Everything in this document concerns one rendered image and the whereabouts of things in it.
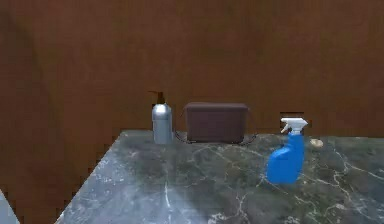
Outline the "dark brown toaster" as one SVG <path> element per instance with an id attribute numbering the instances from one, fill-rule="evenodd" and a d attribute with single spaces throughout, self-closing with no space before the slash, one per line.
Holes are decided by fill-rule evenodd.
<path id="1" fill-rule="evenodd" d="M 245 141 L 247 116 L 250 108 L 244 103 L 190 102 L 180 116 L 185 116 L 186 137 L 174 130 L 176 138 L 186 144 L 225 143 L 250 144 L 257 136 L 254 133 Z"/>

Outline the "pale grey rounded object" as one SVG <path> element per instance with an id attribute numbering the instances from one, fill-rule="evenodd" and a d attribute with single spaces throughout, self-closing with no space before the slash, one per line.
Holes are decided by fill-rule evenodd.
<path id="1" fill-rule="evenodd" d="M 5 195 L 0 190 L 0 224 L 20 224 Z"/>

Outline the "blue spray bottle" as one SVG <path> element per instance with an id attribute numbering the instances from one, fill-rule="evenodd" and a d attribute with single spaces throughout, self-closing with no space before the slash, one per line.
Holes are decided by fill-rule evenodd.
<path id="1" fill-rule="evenodd" d="M 284 117 L 282 133 L 289 131 L 287 142 L 274 150 L 268 158 L 266 178 L 273 184 L 292 184 L 298 179 L 304 161 L 302 129 L 308 122 L 302 117 Z"/>

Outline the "silver soap dispenser bottle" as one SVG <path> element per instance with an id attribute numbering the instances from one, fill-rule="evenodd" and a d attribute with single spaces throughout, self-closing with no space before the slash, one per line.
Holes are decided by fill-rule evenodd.
<path id="1" fill-rule="evenodd" d="M 153 91 L 157 96 L 156 103 L 152 105 L 152 129 L 156 144 L 171 144 L 173 141 L 172 109 L 166 103 L 164 93 Z"/>

